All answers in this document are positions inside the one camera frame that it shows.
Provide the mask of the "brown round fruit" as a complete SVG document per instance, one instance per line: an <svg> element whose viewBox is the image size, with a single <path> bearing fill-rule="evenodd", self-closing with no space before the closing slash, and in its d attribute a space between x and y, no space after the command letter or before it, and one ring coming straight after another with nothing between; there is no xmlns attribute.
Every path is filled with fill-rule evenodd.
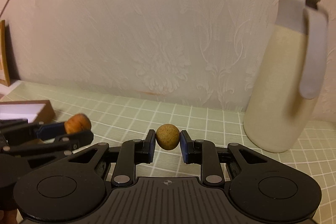
<svg viewBox="0 0 336 224"><path fill-rule="evenodd" d="M89 118L85 114L78 113L64 123L64 128L67 134L75 134L82 131L91 130L92 125Z"/></svg>

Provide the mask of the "speckled yellow round fruit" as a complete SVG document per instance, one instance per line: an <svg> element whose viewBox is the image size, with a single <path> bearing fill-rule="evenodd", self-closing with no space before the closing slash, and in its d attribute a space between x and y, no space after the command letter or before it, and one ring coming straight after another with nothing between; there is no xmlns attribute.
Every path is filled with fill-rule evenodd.
<svg viewBox="0 0 336 224"><path fill-rule="evenodd" d="M158 145L164 150L173 150L180 141L180 131L173 124L163 124L156 131Z"/></svg>

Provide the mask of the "white shallow cardboard tray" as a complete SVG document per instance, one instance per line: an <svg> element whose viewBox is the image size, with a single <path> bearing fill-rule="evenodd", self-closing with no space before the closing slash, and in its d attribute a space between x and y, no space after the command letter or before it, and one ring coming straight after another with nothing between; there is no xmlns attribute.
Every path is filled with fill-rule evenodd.
<svg viewBox="0 0 336 224"><path fill-rule="evenodd" d="M1 102L1 120L50 123L54 118L55 111L49 100Z"/></svg>

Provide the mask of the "green checked table mat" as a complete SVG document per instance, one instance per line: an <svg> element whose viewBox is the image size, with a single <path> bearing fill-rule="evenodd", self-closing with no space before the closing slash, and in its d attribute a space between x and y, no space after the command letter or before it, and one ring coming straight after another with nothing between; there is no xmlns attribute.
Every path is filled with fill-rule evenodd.
<svg viewBox="0 0 336 224"><path fill-rule="evenodd" d="M9 91L1 91L1 100L48 100L55 111L57 122L83 113L91 120L94 141L105 141L112 146L118 146L129 139L141 139L150 129L170 123L188 131L193 139L210 140L219 147L236 142L255 149L244 132L243 112L141 100L29 82L19 82ZM309 121L289 151L268 153L268 156L312 176L322 190L322 201L314 219L318 223L335 223L335 124Z"/></svg>

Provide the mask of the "wooden framed calligraphy picture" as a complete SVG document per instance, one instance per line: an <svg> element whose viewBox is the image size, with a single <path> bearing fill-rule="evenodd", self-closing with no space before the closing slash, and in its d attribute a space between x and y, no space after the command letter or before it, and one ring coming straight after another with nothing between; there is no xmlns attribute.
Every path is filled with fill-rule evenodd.
<svg viewBox="0 0 336 224"><path fill-rule="evenodd" d="M6 57L6 43L5 43L5 21L1 20L1 52L0 52L0 73L1 73L1 84L9 87L11 85L9 70L7 66L7 57Z"/></svg>

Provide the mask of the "cream thermos jug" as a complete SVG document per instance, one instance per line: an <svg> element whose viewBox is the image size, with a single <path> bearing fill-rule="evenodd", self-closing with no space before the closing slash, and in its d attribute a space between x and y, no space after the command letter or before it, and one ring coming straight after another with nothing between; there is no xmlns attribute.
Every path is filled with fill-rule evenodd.
<svg viewBox="0 0 336 224"><path fill-rule="evenodd" d="M327 67L329 13L321 0L279 0L243 127L259 148L293 147L321 92Z"/></svg>

